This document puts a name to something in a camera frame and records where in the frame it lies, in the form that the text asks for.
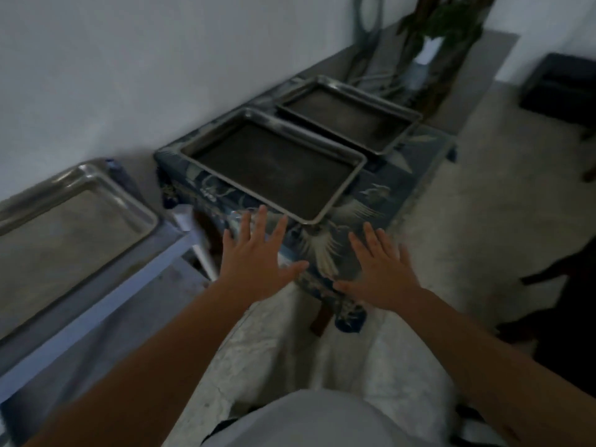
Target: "baking tray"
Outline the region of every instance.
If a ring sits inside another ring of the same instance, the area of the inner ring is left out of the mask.
[[[320,222],[367,161],[254,108],[231,113],[173,152],[302,224]]]
[[[142,240],[158,222],[89,163],[0,202],[0,339]]]
[[[422,119],[417,111],[324,75],[283,93],[277,109],[285,119],[376,156],[390,153]]]

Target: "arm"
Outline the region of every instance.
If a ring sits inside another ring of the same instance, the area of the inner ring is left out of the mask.
[[[284,217],[264,239],[266,209],[255,231],[242,217],[237,244],[223,236],[221,277],[164,329],[50,420],[27,447],[159,447],[197,387],[219,345],[248,307],[278,292],[308,267],[279,269]]]
[[[364,231],[368,248],[350,234],[362,280],[337,290],[401,316],[510,445],[596,445],[596,399],[422,289],[407,250],[368,223]]]

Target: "empty tray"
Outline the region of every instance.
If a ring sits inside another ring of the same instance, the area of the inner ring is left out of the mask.
[[[278,110],[286,119],[375,155],[389,153],[422,119],[417,111],[323,75],[281,95]]]
[[[321,221],[367,160],[252,108],[174,152],[303,224]]]
[[[90,164],[0,202],[0,338],[147,236],[158,221]]]

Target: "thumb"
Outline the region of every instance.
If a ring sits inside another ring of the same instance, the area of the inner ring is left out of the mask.
[[[333,288],[350,296],[357,296],[358,293],[358,284],[352,281],[336,281],[333,283]]]
[[[279,270],[279,275],[286,284],[289,284],[297,278],[300,273],[306,271],[308,267],[309,263],[306,260],[301,260],[300,262],[292,263],[287,268]]]

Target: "hand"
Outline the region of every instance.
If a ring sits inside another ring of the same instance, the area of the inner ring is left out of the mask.
[[[226,282],[249,305],[269,298],[308,268],[308,262],[295,262],[280,269],[277,253],[286,233],[288,217],[283,216],[268,241],[264,239],[267,208],[259,207],[255,231],[250,233],[250,213],[240,222],[240,234],[234,241],[229,230],[223,233],[223,259],[218,282]]]
[[[354,233],[348,235],[362,266],[361,280],[337,281],[333,288],[377,308],[394,310],[400,296],[420,289],[408,250],[400,245],[396,253],[385,231],[377,229],[375,233],[370,223],[364,223],[364,234],[368,248]]]

